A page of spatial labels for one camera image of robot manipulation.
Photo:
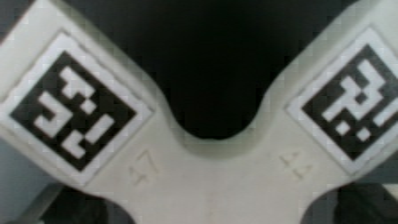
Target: gray surface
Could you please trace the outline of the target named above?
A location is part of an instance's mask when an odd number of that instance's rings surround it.
[[[0,140],[0,224],[18,218],[52,182],[54,178]]]

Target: white plastic object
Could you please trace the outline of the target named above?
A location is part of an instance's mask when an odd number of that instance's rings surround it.
[[[0,136],[139,224],[297,224],[396,151],[398,2],[347,9],[228,140],[176,124],[158,87],[91,23],[38,0],[0,45]]]

